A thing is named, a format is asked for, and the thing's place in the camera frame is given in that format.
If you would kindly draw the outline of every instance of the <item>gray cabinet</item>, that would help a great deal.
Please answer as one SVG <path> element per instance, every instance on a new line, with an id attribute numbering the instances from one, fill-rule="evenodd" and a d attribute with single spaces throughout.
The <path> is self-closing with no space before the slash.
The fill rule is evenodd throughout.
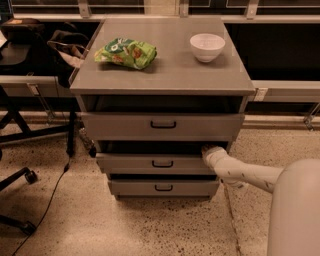
<path id="1" fill-rule="evenodd" d="M 204 32 L 226 40 L 207 64 L 189 48 Z M 95 63 L 95 51 L 119 34 L 155 45 L 153 63 L 141 71 Z M 219 181 L 201 147 L 229 150 L 254 87 L 219 18 L 123 15 L 105 20 L 71 91 L 113 195 L 211 198 Z"/>

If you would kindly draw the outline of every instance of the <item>office chair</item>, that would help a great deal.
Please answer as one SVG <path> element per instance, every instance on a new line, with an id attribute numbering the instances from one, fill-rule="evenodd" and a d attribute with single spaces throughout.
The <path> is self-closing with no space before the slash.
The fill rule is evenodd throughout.
<path id="1" fill-rule="evenodd" d="M 2 151 L 0 149 L 0 160 L 1 160 L 1 157 L 2 157 Z M 22 175 L 25 176 L 25 178 L 29 184 L 32 184 L 32 183 L 36 182 L 36 180 L 37 180 L 37 176 L 36 176 L 35 172 L 31 171 L 27 167 L 24 167 L 21 170 L 17 171 L 16 173 L 12 174 L 11 176 L 9 176 L 8 178 L 6 178 L 5 180 L 1 181 L 0 182 L 0 191 L 5 189 L 6 187 L 8 187 L 11 183 L 13 183 L 17 179 L 19 179 Z M 12 219 L 12 218 L 9 218 L 9 217 L 3 216 L 3 215 L 0 215 L 0 223 L 5 224 L 5 225 L 9 225 L 12 227 L 20 228 L 20 230 L 23 233 L 25 233 L 26 235 L 31 235 L 36 230 L 36 226 L 33 225 L 29 221 L 21 222 L 19 220 Z"/>

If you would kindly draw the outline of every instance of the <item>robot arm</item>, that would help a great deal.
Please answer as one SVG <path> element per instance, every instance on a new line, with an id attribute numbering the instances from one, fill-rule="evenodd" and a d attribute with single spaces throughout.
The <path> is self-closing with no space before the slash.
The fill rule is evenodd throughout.
<path id="1" fill-rule="evenodd" d="M 272 193 L 283 168 L 246 164 L 227 154 L 221 147 L 203 150 L 205 164 L 215 171 L 224 183 L 241 187 L 243 182 Z"/>
<path id="2" fill-rule="evenodd" d="M 220 147 L 204 149 L 203 160 L 226 184 L 273 193 L 268 256 L 320 255 L 320 160 L 273 168 L 243 163 Z"/>

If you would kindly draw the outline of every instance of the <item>countertop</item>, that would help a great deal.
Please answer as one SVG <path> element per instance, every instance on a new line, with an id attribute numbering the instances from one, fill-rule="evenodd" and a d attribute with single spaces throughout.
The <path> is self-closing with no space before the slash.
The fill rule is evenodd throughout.
<path id="1" fill-rule="evenodd" d="M 226 40 L 221 55 L 199 62 L 189 40 L 198 33 L 214 33 Z M 94 53 L 117 37 L 148 42 L 157 57 L 144 70 L 94 61 Z M 227 30 L 217 17 L 106 18 L 76 76 L 74 94 L 251 95 L 252 82 Z"/>

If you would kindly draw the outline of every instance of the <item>terrazzo floor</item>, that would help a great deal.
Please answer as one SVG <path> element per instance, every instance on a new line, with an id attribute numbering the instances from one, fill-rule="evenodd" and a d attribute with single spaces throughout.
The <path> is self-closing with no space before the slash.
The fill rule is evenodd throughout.
<path id="1" fill-rule="evenodd" d="M 16 130 L 9 125 L 0 135 Z M 0 146 L 0 180 L 24 166 L 38 175 L 32 185 L 21 178 L 1 191 L 0 214 L 38 224 L 68 162 L 66 136 Z M 269 166 L 320 158 L 320 132 L 245 125 L 230 155 Z M 116 200 L 107 178 L 76 136 L 69 171 L 62 176 L 41 225 L 16 255 L 265 256 L 271 199 L 250 185 L 242 189 L 220 185 L 211 201 Z M 0 225 L 0 255 L 13 255 L 25 238 L 20 230 Z"/>

